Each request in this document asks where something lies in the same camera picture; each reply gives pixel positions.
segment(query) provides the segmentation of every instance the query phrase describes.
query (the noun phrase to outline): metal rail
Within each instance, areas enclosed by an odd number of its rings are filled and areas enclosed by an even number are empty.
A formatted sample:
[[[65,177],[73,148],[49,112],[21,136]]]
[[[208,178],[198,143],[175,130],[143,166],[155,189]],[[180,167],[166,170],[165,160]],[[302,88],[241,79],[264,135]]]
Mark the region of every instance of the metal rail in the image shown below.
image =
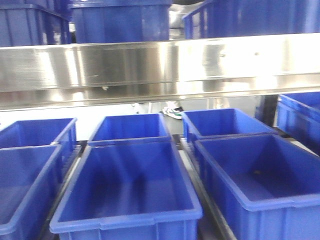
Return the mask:
[[[320,33],[0,48],[0,110],[308,92]]]

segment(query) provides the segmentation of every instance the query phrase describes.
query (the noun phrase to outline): sneaker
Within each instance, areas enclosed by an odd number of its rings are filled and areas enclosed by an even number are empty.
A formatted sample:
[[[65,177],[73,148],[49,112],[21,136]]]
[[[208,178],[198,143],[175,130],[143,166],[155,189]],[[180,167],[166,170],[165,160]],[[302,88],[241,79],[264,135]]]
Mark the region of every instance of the sneaker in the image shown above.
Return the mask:
[[[172,109],[172,108],[165,106],[162,110],[162,112],[165,115],[168,115],[171,118],[179,119],[179,120],[182,119],[181,112],[183,112],[183,111],[184,111],[184,109],[181,106],[177,107],[175,109]]]

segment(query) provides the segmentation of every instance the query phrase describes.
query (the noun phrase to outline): blue plastic bin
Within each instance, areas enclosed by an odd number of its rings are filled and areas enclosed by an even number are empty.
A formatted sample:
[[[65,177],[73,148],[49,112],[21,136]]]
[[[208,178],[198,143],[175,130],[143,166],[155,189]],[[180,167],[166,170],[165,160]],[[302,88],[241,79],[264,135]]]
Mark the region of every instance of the blue plastic bin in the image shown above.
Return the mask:
[[[319,104],[320,93],[314,92],[281,95],[277,105],[277,127],[318,155],[320,155]]]
[[[71,4],[72,1],[73,0],[0,0],[0,5],[36,4],[67,17],[71,14],[68,9],[68,4]]]
[[[182,112],[187,142],[239,135],[277,134],[277,131],[236,108]]]
[[[276,135],[196,142],[201,180],[238,240],[318,240],[319,158]]]
[[[35,240],[60,187],[61,146],[0,149],[0,240]]]
[[[76,118],[16,121],[0,131],[0,149],[43,145],[62,145],[57,165],[62,181],[70,166],[77,141]]]
[[[172,0],[74,1],[70,5],[77,43],[169,39]]]
[[[50,229],[61,240],[196,240],[201,216],[172,142],[88,146]]]
[[[89,146],[170,141],[162,114],[107,116],[88,140]]]
[[[187,39],[318,33],[320,0],[206,0],[183,20]]]
[[[0,4],[0,47],[71,43],[69,22],[35,4]]]

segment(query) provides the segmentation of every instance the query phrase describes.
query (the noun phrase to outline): white shoe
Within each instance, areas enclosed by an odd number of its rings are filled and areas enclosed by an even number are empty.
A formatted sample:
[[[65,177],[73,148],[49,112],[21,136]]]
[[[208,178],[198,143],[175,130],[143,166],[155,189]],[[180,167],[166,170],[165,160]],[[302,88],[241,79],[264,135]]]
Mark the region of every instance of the white shoe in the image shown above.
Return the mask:
[[[180,107],[177,107],[175,109],[173,108],[169,108],[167,106],[165,106],[162,110],[162,112],[165,114],[165,115],[168,115],[169,117],[171,118],[174,118],[174,119],[179,119],[181,120],[182,119],[182,116],[181,116],[181,112],[183,112],[184,109],[180,106]]]

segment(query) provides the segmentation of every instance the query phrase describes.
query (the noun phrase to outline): stacked blue bin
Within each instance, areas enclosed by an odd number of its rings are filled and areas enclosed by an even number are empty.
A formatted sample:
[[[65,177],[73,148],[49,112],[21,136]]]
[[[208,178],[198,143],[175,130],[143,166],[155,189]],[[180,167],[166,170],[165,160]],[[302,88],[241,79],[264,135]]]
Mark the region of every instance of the stacked blue bin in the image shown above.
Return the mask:
[[[196,240],[202,209],[162,114],[108,116],[50,230],[62,240]]]
[[[320,1],[206,0],[183,20],[187,39],[318,33]]]
[[[76,119],[16,121],[0,131],[0,240],[36,239],[76,148]]]
[[[69,7],[77,43],[169,39],[172,0],[74,0]]]
[[[71,43],[67,0],[0,0],[0,47]]]
[[[320,155],[320,92],[280,95],[277,127]]]

